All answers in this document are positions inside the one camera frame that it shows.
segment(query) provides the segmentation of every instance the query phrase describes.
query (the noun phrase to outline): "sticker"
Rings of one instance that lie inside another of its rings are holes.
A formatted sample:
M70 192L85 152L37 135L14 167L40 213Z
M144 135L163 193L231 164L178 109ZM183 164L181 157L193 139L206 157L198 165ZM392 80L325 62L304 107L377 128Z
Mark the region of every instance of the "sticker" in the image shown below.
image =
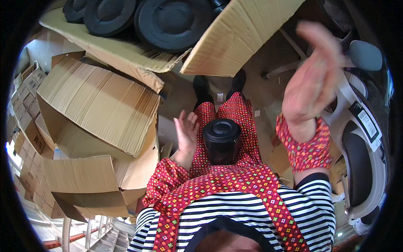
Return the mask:
M224 93L217 93L217 102L222 102L224 100Z
M364 127L367 129L369 137L372 138L376 134L376 128L374 126L374 123L368 116L367 112L365 112L365 110L362 110L358 114L358 118L361 120L361 122L364 124Z
M354 115L355 118L357 118L358 122L363 127L365 134L368 136L369 141L373 143L376 137L379 135L379 127L368 115L368 112L358 101L355 101L353 105L351 105L349 111Z

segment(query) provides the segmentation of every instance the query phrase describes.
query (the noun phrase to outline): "black rubber disc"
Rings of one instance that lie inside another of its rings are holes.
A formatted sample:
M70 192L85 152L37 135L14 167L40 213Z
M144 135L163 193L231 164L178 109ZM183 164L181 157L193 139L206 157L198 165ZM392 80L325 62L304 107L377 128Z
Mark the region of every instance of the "black rubber disc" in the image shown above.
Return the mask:
M133 25L137 0L88 0L84 23L92 35L109 37Z
M63 6L63 13L69 23L83 23L87 0L67 0Z
M194 46L212 21L208 0L144 0L134 25L143 43L174 53Z

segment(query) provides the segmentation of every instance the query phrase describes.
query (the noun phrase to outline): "chair leg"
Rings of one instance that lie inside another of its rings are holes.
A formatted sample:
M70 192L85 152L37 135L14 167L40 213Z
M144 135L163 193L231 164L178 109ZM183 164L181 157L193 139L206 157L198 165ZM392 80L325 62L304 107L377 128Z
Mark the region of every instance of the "chair leg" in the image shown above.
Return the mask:
M297 45L297 43L290 36L288 36L288 34L283 30L283 28L280 28L279 31L284 36L284 38L288 41L288 43L290 43L290 45L294 48L294 50L298 53L298 55L301 57L301 59L302 60L306 59L305 53Z
M283 66L281 66L281 67L279 67L279 68L277 68L277 69L275 69L275 70L273 70L273 71L271 71L271 72L264 72L264 73L262 73L262 75L261 75L261 76L262 76L262 79L268 80L270 77L272 77L272 76L274 76L274 75L277 75L277 74L279 74L279 73L282 73L282 72L285 72L285 71L288 71L288 70L295 69L295 68L298 67L298 65L299 65L301 62L303 62L303 60L299 60L299 61L295 61L295 62L289 63L289 64L287 64L287 65L283 65Z

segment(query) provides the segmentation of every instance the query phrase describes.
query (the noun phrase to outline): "black cup lid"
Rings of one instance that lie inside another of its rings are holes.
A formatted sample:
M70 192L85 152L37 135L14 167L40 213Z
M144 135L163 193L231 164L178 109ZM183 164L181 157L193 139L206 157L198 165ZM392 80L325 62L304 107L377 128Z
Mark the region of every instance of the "black cup lid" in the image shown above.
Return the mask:
M203 128L205 139L214 143L228 143L241 134L241 128L230 119L216 119Z
M87 0L67 0L63 6L63 13L69 23L82 23Z
M194 46L213 21L208 0L145 0L135 14L136 34L161 52Z
M96 36L115 35L133 25L137 0L88 0L84 23Z

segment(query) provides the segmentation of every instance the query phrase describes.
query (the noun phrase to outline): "red patterned sleeve cover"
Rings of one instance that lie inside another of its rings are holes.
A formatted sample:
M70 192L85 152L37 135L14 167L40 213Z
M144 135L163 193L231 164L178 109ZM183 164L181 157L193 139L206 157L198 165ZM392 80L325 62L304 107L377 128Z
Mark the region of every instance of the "red patterned sleeve cover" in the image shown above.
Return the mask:
M143 204L148 207L157 202L163 195L178 188L191 179L190 173L169 158L164 158L157 164L154 174L147 184Z
M283 114L277 117L276 132L287 148L288 161L293 168L293 173L319 167L330 169L332 162L329 154L330 131L321 117L316 119L316 134L309 142L299 143L291 137Z

